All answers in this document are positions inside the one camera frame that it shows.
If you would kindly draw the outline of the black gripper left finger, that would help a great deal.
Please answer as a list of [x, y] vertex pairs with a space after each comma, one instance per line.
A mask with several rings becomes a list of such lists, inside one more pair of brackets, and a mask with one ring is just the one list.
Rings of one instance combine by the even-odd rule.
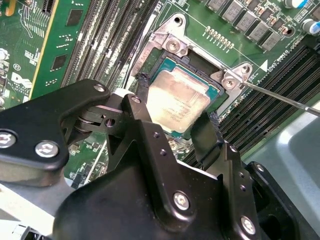
[[111, 172], [139, 164], [153, 212], [166, 227], [187, 227], [195, 204], [175, 203], [189, 190], [162, 127], [152, 122], [146, 105], [127, 94], [116, 108], [107, 106], [110, 91], [84, 79], [4, 110], [0, 130], [15, 143], [0, 148], [0, 179], [30, 186], [49, 186], [69, 159], [68, 146], [92, 132], [108, 136]]

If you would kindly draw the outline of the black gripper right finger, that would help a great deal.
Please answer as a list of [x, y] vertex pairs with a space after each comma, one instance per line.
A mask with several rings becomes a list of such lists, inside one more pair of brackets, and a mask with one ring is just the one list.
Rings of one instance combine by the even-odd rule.
[[296, 218], [273, 187], [223, 139], [217, 115], [204, 111], [191, 128], [195, 159], [222, 183], [221, 228], [229, 240], [299, 240]]

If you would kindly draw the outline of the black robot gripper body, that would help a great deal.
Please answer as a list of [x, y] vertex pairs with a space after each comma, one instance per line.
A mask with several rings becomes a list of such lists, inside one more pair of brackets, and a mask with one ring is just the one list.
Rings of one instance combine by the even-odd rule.
[[154, 214], [139, 166], [116, 170], [75, 190], [56, 212], [55, 240], [222, 240], [222, 183], [181, 166], [197, 213], [185, 230], [167, 230]]

